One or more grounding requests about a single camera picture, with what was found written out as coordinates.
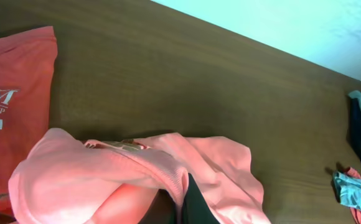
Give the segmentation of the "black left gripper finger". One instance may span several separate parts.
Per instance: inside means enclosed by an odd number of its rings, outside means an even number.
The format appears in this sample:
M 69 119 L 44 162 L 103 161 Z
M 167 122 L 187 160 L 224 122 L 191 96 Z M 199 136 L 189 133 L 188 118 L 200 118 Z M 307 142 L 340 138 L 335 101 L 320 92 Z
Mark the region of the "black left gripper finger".
M 189 186 L 181 210 L 182 224 L 219 224 L 209 209 L 193 176 L 188 174 Z

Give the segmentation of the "salmon pink t-shirt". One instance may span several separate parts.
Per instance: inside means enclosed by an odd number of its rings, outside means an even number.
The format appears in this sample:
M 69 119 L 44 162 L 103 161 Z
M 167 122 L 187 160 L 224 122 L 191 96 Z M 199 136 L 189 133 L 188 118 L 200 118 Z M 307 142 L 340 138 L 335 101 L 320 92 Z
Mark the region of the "salmon pink t-shirt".
M 251 152 L 231 139 L 178 133 L 81 142 L 52 128 L 8 182 L 19 223 L 181 223 L 191 174 L 219 223 L 268 223 Z

